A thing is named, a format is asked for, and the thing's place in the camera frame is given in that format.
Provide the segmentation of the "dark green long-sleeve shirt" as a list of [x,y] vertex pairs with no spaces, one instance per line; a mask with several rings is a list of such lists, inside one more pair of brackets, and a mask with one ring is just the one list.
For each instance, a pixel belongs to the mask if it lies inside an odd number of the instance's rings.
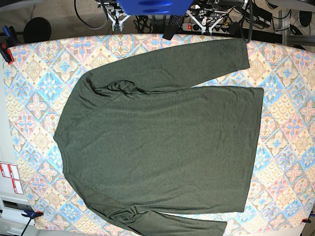
[[203,82],[249,68],[243,39],[155,50],[85,73],[54,140],[89,210],[142,236],[221,236],[243,212],[264,90]]

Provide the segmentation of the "white power strip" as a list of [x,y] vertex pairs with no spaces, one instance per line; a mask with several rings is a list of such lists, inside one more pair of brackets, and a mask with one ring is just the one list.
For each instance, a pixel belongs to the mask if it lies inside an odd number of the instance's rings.
[[200,26],[197,23],[183,23],[182,31],[192,32],[192,33],[201,33],[201,34],[211,34],[211,33],[227,33],[228,27],[223,24],[212,24]]

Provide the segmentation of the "blue plastic box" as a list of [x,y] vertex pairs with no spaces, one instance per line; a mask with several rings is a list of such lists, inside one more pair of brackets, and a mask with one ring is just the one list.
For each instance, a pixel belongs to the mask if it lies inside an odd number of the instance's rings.
[[118,0],[127,15],[184,15],[192,0]]

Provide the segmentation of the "black remote control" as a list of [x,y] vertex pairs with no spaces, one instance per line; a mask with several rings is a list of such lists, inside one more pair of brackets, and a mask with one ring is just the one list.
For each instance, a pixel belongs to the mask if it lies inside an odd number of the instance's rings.
[[183,20],[184,16],[171,15],[162,38],[166,40],[171,40],[172,37],[178,32],[179,28],[182,26]]

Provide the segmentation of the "black round stand base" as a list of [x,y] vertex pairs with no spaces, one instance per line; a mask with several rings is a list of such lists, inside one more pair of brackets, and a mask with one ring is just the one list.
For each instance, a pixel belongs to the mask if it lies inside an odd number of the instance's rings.
[[49,41],[51,37],[51,25],[48,20],[42,17],[31,19],[23,31],[25,43],[36,43]]

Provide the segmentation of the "colourful patterned tablecloth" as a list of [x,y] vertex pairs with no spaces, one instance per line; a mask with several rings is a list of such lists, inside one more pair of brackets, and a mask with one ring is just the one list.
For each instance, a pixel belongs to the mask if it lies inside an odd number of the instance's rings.
[[[210,41],[210,36],[158,34],[77,37],[13,47],[1,63],[8,123],[30,205],[44,213],[35,227],[100,236],[128,236],[89,211],[62,174],[53,141],[63,107],[78,79],[104,64],[162,48]],[[279,232],[302,225],[315,204],[315,56],[259,41],[248,46],[247,70],[209,86],[264,89],[253,177],[243,213],[199,215],[226,221],[225,235]]]

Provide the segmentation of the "blue clamp upper left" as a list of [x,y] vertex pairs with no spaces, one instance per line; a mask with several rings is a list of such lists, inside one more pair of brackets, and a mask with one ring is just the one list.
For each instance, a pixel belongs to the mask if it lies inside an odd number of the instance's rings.
[[14,62],[14,58],[10,50],[10,47],[12,47],[14,43],[14,37],[11,30],[7,26],[3,26],[2,30],[3,33],[1,33],[0,35],[6,37],[6,43],[0,44],[0,54],[7,62],[7,64],[10,65]]

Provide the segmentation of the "blue clamp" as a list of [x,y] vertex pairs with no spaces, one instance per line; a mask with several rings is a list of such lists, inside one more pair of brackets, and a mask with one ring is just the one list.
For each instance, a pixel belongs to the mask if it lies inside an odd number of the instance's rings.
[[24,227],[22,233],[21,233],[21,236],[23,236],[23,234],[25,233],[27,227],[29,226],[30,222],[32,220],[34,220],[35,218],[38,218],[38,217],[41,217],[44,215],[44,213],[42,211],[28,211],[28,210],[24,210],[24,212],[21,214],[23,217],[26,217],[28,218],[28,222],[26,224],[26,226]]
[[14,37],[11,30],[7,26],[3,26],[2,30],[3,33],[1,33],[0,35],[6,37],[6,43],[0,44],[0,54],[7,62],[7,64],[10,65],[14,62],[14,58],[10,50],[10,47],[12,47],[14,43]]

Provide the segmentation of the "red white labels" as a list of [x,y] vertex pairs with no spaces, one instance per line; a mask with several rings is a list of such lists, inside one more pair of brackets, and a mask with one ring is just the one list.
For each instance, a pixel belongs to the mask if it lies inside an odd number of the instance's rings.
[[0,163],[0,190],[23,195],[23,185],[16,164]]

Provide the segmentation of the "blue clamp lower left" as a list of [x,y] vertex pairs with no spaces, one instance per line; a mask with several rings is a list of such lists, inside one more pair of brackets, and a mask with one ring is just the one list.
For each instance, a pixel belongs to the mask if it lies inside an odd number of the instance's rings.
[[29,226],[30,222],[32,220],[34,220],[35,218],[38,218],[38,217],[41,217],[44,215],[44,213],[42,211],[28,211],[28,210],[24,210],[24,212],[21,214],[23,217],[26,217],[28,218],[28,222],[26,224],[26,226],[24,227],[22,233],[21,233],[21,236],[23,236],[23,234],[25,233],[27,227]]

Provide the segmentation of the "orange clamp lower right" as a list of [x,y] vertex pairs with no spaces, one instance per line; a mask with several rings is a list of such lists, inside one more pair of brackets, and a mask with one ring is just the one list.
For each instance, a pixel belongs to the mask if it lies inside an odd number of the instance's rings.
[[308,219],[303,219],[302,223],[311,223],[311,220],[309,218]]

